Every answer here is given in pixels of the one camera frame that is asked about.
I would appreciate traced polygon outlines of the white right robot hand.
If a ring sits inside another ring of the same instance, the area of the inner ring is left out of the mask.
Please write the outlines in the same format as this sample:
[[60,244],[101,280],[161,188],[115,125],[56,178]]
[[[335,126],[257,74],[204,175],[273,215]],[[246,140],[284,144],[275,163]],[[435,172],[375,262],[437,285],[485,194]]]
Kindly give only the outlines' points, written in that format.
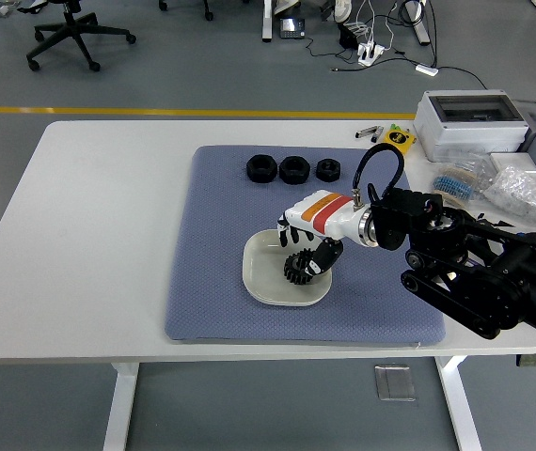
[[321,239],[315,250],[304,249],[286,259],[284,275],[295,285],[305,285],[327,272],[343,252],[344,238],[365,246],[376,245],[371,230],[370,206],[350,196],[319,190],[286,209],[277,220],[280,245]]

